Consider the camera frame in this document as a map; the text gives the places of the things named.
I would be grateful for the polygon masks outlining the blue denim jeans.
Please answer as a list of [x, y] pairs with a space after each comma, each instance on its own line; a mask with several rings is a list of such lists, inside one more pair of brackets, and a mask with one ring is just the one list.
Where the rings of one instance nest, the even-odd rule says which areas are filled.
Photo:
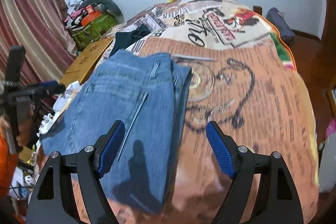
[[191, 69], [168, 53], [139, 57], [120, 50], [42, 137], [43, 152], [77, 153], [122, 121], [125, 136], [102, 187], [111, 200], [159, 214], [175, 173], [190, 79]]

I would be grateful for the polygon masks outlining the bamboo lap desk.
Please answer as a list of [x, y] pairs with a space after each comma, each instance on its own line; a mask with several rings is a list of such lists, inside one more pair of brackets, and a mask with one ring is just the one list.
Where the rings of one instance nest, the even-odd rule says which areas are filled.
[[60, 83], [64, 86], [68, 86], [75, 81], [78, 81], [80, 85], [84, 84], [112, 41], [113, 37], [110, 37], [88, 45], [69, 66]]

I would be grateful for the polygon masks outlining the striped red beige curtain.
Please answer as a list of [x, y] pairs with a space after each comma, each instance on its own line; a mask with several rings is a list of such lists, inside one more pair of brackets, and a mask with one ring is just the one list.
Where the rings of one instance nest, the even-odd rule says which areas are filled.
[[1, 0], [1, 78], [12, 46], [26, 50], [23, 84], [61, 80], [77, 47], [65, 29], [65, 0]]

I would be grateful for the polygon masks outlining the green fabric storage bag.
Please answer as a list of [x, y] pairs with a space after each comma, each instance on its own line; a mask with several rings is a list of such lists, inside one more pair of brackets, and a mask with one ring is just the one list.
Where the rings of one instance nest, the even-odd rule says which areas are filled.
[[70, 30], [70, 34], [75, 41], [78, 50], [83, 50], [90, 43], [100, 40], [101, 37], [116, 24], [116, 19], [105, 12], [86, 26]]

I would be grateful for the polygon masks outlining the orange red box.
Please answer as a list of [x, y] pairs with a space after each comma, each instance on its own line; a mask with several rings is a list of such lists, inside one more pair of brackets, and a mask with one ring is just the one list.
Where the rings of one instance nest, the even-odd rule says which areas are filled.
[[84, 17], [82, 20], [81, 20], [81, 25], [82, 26], [86, 26], [87, 24], [89, 24], [90, 22], [92, 22], [93, 20], [95, 20], [96, 18], [98, 18], [99, 16], [101, 15], [101, 12], [100, 11], [95, 11], [91, 14], [88, 14], [86, 17]]

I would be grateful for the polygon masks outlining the black folded garment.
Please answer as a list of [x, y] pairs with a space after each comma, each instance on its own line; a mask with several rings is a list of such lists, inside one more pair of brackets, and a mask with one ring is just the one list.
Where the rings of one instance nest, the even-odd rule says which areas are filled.
[[115, 44], [109, 56], [113, 56], [118, 50], [125, 50], [138, 40], [150, 34], [150, 30], [144, 24], [131, 32], [118, 32], [115, 37]]

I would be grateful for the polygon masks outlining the grey neck pillow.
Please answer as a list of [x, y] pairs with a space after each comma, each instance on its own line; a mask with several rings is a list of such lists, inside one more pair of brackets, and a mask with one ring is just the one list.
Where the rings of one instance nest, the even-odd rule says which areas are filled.
[[124, 22], [124, 17], [123, 17], [123, 14], [120, 8], [112, 0], [84, 0], [81, 3], [80, 8], [83, 9], [87, 7], [88, 5], [91, 5], [91, 6], [100, 5], [102, 8], [102, 12], [110, 13], [110, 15], [112, 15], [116, 19], [118, 24], [121, 24]]

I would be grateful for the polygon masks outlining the printed patchwork bed blanket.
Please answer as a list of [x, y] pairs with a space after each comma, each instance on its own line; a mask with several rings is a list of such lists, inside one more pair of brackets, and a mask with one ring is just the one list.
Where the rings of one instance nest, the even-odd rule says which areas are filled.
[[275, 28], [229, 0], [183, 0], [155, 6], [161, 28], [125, 51], [168, 53], [191, 69], [175, 173], [159, 214], [108, 198], [122, 223], [210, 223], [231, 180], [206, 137], [215, 121], [252, 152], [283, 156], [297, 188], [303, 221], [317, 212], [315, 121], [293, 55]]

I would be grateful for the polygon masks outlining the dark blue cloth at bedside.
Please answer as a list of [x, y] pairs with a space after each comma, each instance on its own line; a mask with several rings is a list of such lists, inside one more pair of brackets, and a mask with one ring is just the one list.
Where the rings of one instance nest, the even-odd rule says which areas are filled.
[[278, 11], [278, 9], [276, 9], [275, 7], [271, 8], [267, 12], [266, 19], [277, 28], [277, 30], [280, 33], [280, 38], [282, 39], [283, 42], [289, 44], [290, 42], [293, 41], [295, 33], [287, 25], [284, 17], [280, 13], [280, 11]]

